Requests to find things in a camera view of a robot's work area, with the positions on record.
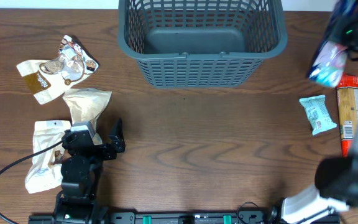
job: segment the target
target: wire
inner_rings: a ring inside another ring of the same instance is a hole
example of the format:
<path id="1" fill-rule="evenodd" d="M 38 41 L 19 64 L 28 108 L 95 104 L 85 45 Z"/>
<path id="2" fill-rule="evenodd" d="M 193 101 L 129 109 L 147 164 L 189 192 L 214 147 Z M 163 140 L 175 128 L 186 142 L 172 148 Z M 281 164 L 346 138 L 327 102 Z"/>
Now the wire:
<path id="1" fill-rule="evenodd" d="M 239 216 L 239 212 L 240 212 L 240 209 L 244 206 L 244 205 L 248 205 L 248 204 L 251 204 L 251 205 L 255 205 L 257 208 L 259 208 L 259 206 L 257 204 L 255 204 L 254 202 L 244 202 L 242 205 L 240 205 L 240 207 L 237 209 L 237 212 L 236 212 L 236 215 L 237 215 L 237 218 L 243 223 L 243 224 L 249 224 L 249 223 L 246 223 L 240 216 Z"/>
<path id="2" fill-rule="evenodd" d="M 39 154 L 42 154 L 42 153 L 44 153 L 44 152 L 47 152 L 47 151 L 53 149 L 54 147 L 60 145 L 61 143 L 62 143 L 62 141 L 59 141 L 58 143 L 55 143 L 54 145 L 49 146 L 48 148 L 46 148 L 46 149 L 44 149 L 44 150 L 41 150 L 41 151 L 39 151 L 39 152 L 36 152 L 36 153 L 31 154 L 31 155 L 26 156 L 26 157 L 23 157 L 22 159 L 19 159 L 19 160 L 15 161 L 15 162 L 9 164 L 8 166 L 6 166 L 5 168 L 3 168 L 3 169 L 0 170 L 0 175 L 1 175 L 3 172 L 7 171 L 7 170 L 8 170 L 9 168 L 11 168 L 12 166 L 14 166 L 14 165 L 16 165 L 16 164 L 18 164 L 18 163 L 20 163 L 20 162 L 23 162 L 23 161 L 25 161 L 26 159 L 30 159 L 30 158 L 33 158 L 34 156 L 38 156 Z M 14 221 L 10 220 L 8 217 L 4 216 L 1 212 L 0 212 L 0 218 L 2 218 L 5 222 L 8 222 L 8 223 L 10 223 L 10 224 L 18 224 L 17 222 L 14 222 Z"/>

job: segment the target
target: wood surface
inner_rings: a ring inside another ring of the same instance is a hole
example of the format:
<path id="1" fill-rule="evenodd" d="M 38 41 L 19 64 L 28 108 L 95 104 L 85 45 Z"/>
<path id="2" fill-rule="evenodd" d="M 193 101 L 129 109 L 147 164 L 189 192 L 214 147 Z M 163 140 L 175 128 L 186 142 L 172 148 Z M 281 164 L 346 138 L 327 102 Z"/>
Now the wood surface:
<path id="1" fill-rule="evenodd" d="M 319 161 L 340 155 L 339 129 L 311 135 L 298 99 L 326 95 L 337 123 L 335 90 L 305 80 L 329 14 L 286 12 L 288 46 L 238 88 L 157 90 L 117 44 L 117 10 L 0 9 L 0 169 L 32 153 L 34 122 L 70 119 L 61 97 L 39 105 L 16 65 L 53 59 L 65 34 L 100 62 L 75 88 L 113 91 L 98 120 L 104 139 L 124 121 L 125 153 L 105 163 L 99 199 L 139 212 L 235 210 L 245 201 L 268 207 L 314 181 Z M 357 73 L 357 64 L 347 68 Z M 29 195 L 25 161 L 0 176 L 0 211 L 27 223 L 50 213 L 60 188 Z M 344 214 L 358 223 L 358 209 Z"/>

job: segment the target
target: green tape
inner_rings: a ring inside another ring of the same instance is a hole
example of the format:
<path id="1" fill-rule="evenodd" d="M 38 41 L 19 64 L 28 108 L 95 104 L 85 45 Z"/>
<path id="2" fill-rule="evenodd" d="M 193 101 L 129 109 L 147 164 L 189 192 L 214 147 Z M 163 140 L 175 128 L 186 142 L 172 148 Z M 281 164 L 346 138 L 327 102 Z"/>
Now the green tape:
<path id="1" fill-rule="evenodd" d="M 152 224 L 152 217 L 143 217 L 143 224 Z"/>
<path id="2" fill-rule="evenodd" d="M 231 215 L 223 216 L 223 224 L 231 224 Z"/>

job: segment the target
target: black cable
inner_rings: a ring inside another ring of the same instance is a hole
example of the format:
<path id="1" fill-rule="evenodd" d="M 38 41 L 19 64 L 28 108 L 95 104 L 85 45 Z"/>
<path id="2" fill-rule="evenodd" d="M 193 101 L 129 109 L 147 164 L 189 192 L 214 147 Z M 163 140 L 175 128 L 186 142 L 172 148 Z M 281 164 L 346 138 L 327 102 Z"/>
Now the black cable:
<path id="1" fill-rule="evenodd" d="M 249 224 L 249 223 L 246 223 L 239 215 L 239 212 L 240 212 L 240 209 L 244 206 L 244 205 L 248 205 L 248 204 L 251 204 L 251 205 L 255 205 L 257 208 L 259 208 L 258 205 L 256 205 L 254 202 L 244 202 L 242 205 L 240 205 L 240 207 L 237 209 L 237 212 L 236 212 L 236 215 L 237 215 L 237 218 L 240 220 L 240 222 L 242 222 L 242 224 Z"/>
<path id="2" fill-rule="evenodd" d="M 46 151 L 48 151 L 48 150 L 51 150 L 51 149 L 53 149 L 54 147 L 60 145 L 61 143 L 62 143 L 62 141 L 59 141 L 58 143 L 55 143 L 54 145 L 49 146 L 48 148 L 46 148 L 46 149 L 44 149 L 44 150 L 41 150 L 41 151 L 39 151 L 39 152 L 36 152 L 36 153 L 31 154 L 31 155 L 26 156 L 26 157 L 23 157 L 22 159 L 19 159 L 19 160 L 15 161 L 15 162 L 9 164 L 8 166 L 6 166 L 5 168 L 3 168 L 3 169 L 0 170 L 0 175 L 1 175 L 3 172 L 7 171 L 7 170 L 8 170 L 9 168 L 11 168 L 12 166 L 14 166 L 14 165 L 16 165 L 16 164 L 18 164 L 18 163 L 20 163 L 20 162 L 23 162 L 23 161 L 25 161 L 26 159 L 33 158 L 34 156 L 38 156 L 39 154 L 42 154 L 42 153 L 44 153 L 44 152 L 46 152 Z M 14 222 L 14 221 L 10 220 L 8 217 L 4 216 L 1 212 L 0 212 L 0 218 L 2 218 L 5 222 L 8 222 L 8 223 L 10 223 L 10 224 L 18 224 L 17 222 Z"/>

